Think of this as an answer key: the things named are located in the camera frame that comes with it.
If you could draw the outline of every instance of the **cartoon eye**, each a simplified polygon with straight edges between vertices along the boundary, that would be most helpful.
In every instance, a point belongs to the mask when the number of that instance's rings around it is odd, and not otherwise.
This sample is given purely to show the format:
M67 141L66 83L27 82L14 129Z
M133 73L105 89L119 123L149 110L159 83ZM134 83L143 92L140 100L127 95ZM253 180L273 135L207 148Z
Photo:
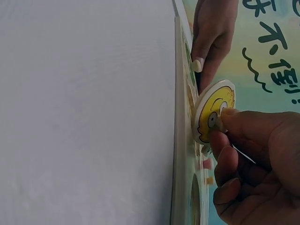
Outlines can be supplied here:
M227 108L227 107L228 107L227 102L223 102L223 103L221 104L221 106L220 106L220 115L221 115L222 110L223 110L224 108Z
M209 116L208 121L207 121L208 127L209 127L209 128L213 128L213 127L215 126L216 121L217 121L217 118L218 118L218 115L217 115L216 112L213 112L213 113Z

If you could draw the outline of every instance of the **colorful poster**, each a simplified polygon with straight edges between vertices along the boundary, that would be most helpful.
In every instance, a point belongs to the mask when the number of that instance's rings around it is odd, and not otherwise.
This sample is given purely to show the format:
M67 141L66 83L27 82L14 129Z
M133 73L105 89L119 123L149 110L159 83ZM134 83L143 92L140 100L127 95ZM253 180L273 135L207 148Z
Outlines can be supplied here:
M191 31L196 2L183 0ZM299 38L300 0L240 0L232 48L213 82L234 83L239 110L300 113ZM223 224L211 198L209 220Z

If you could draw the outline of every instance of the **finger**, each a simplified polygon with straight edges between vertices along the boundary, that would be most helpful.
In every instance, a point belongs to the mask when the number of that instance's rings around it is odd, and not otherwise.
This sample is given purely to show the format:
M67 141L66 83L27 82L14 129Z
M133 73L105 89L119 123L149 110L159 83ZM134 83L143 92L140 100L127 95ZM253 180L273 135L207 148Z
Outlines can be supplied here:
M198 37L199 35L199 23L198 23L198 16L199 12L201 9L201 6L203 4L203 0L198 0L195 8L195 13L194 13L194 24L193 24L193 35L194 35L194 40Z
M238 161L239 156L234 148L227 146L221 150L215 168L215 179L218 187L237 177Z
M255 187L269 172L230 147L227 136L217 130L212 130L210 133L210 146L217 160L215 178L218 186L233 177L239 177Z
M228 137L218 130L212 130L209 138L212 153L215 159L218 160L221 150L226 146L230 146L231 144L228 140Z
M200 58L200 61L202 61L201 66L203 67L203 62L217 36L218 34L214 30L200 27L191 52L192 60Z
M213 196L213 202L219 217L230 224L231 218L236 211L239 202L236 200L240 191L238 178L227 181L222 187L218 187Z
M234 136L265 147L268 146L272 133L280 129L280 125L286 120L286 113L238 112L236 109L226 108L221 113L221 120Z
M269 171L264 170L239 153L238 173L242 181L256 187L267 177Z
M240 152L248 156L258 166L261 166L267 171L271 171L271 163L269 152L265 150L263 146L256 144L255 142L247 139L242 139L234 136L230 132L226 133L230 143L237 148Z
M213 80L220 64L229 53L232 43L233 31L218 36L211 45L200 73L199 93L201 93Z

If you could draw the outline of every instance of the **wavy black line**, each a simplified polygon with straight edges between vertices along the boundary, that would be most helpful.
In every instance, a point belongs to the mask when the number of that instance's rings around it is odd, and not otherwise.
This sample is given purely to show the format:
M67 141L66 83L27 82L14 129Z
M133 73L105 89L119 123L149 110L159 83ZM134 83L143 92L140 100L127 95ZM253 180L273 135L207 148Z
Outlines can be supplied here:
M247 50L247 48L243 48L242 55L243 55L244 59L248 60L247 66L248 66L248 69L254 74L254 81L256 83L261 84L262 85L262 89L264 91L266 91L268 93L273 93L272 91L266 89L266 83L261 82L261 81L258 80L259 73L252 68L251 63L252 63L253 60L246 55L246 50Z

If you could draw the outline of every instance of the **pink piece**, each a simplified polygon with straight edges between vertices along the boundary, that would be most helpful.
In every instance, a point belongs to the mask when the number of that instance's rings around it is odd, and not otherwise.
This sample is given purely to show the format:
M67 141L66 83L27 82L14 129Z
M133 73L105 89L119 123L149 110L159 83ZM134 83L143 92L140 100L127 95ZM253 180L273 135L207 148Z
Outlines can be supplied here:
M208 159L202 161L202 165L203 165L204 169L212 170L214 167L214 161L212 158L208 158Z

